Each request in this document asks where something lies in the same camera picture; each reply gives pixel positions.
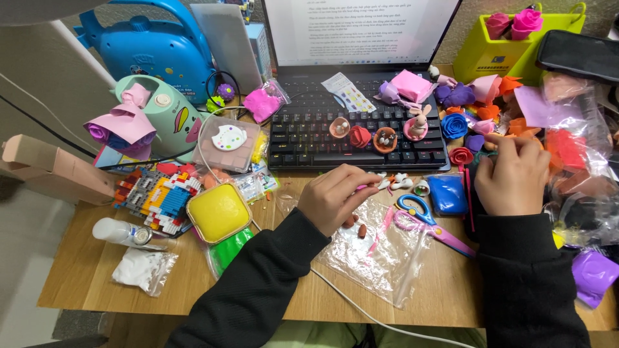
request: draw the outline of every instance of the wooden desk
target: wooden desk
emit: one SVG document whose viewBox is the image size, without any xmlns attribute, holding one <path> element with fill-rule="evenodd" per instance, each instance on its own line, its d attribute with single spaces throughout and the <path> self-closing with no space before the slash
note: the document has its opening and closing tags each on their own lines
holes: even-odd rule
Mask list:
<svg viewBox="0 0 619 348">
<path fill-rule="evenodd" d="M 317 173 L 278 173 L 282 181 L 291 182 L 299 190 Z M 385 205 L 393 204 L 405 190 L 391 197 L 386 190 L 375 196 Z M 283 219 L 274 200 L 266 199 L 251 206 L 256 222 L 262 228 L 274 228 Z M 94 239 L 92 226 L 103 217 L 135 224 L 143 219 L 130 215 L 127 209 L 95 207 L 85 202 L 76 213 L 56 253 L 37 305 L 72 310 L 187 315 L 191 306 L 214 285 L 206 259 L 196 238 L 187 233 L 179 238 L 174 252 L 179 254 L 159 298 L 146 295 L 140 288 L 116 284 L 111 274 L 126 250 L 125 246 Z M 466 239 L 458 218 L 442 218 L 437 222 L 473 248 Z M 421 276 L 414 283 L 415 292 L 405 310 L 397 310 L 363 287 L 335 271 L 312 262 L 312 266 L 358 303 L 377 320 L 389 324 L 427 326 L 483 327 L 481 277 L 474 260 L 463 257 L 433 240 L 423 255 Z M 590 331 L 608 331 L 618 326 L 617 304 L 612 289 L 598 309 L 577 311 Z M 368 322 L 318 276 L 310 273 L 299 282 L 284 319 Z"/>
</svg>

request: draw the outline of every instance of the left hand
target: left hand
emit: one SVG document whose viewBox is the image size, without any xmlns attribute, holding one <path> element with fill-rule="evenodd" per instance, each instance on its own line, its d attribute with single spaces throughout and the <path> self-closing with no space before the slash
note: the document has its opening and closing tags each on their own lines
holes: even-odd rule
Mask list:
<svg viewBox="0 0 619 348">
<path fill-rule="evenodd" d="M 357 187 L 381 180 L 378 175 L 343 164 L 305 185 L 297 208 L 323 235 L 331 237 L 355 209 L 378 193 L 375 187 L 365 187 L 355 193 Z"/>
</svg>

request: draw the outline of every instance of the dark jacket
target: dark jacket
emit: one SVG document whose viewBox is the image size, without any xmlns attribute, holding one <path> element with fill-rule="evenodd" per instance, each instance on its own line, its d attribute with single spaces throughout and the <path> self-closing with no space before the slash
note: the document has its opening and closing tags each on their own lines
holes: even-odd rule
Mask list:
<svg viewBox="0 0 619 348">
<path fill-rule="evenodd" d="M 557 250 L 548 215 L 478 216 L 488 346 L 590 347 L 576 313 L 571 257 Z M 329 244 L 299 210 L 245 244 L 166 347 L 261 347 L 275 333 L 298 279 Z"/>
</svg>

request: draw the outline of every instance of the right hand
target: right hand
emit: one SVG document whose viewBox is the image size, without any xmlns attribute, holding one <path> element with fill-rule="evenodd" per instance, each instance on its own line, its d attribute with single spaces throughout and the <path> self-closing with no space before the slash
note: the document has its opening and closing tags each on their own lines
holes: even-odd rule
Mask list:
<svg viewBox="0 0 619 348">
<path fill-rule="evenodd" d="M 475 190 L 488 215 L 541 213 L 550 153 L 533 140 L 492 134 L 485 139 L 498 147 L 496 164 L 481 158 L 475 176 Z"/>
<path fill-rule="evenodd" d="M 343 164 L 305 185 L 297 208 L 323 235 L 331 237 L 355 209 L 378 193 L 378 188 L 370 186 L 355 192 L 357 187 L 381 180 L 378 175 Z"/>
</svg>

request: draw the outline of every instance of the instruction card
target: instruction card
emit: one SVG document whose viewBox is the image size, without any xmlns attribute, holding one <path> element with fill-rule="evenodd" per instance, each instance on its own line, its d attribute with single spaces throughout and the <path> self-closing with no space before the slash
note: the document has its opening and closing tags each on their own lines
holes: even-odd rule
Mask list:
<svg viewBox="0 0 619 348">
<path fill-rule="evenodd" d="M 348 80 L 348 77 L 343 73 L 338 72 L 335 76 L 322 82 L 324 88 L 329 92 L 340 97 L 346 104 L 349 112 L 366 111 L 372 112 L 376 107 L 359 91 L 353 83 Z"/>
</svg>

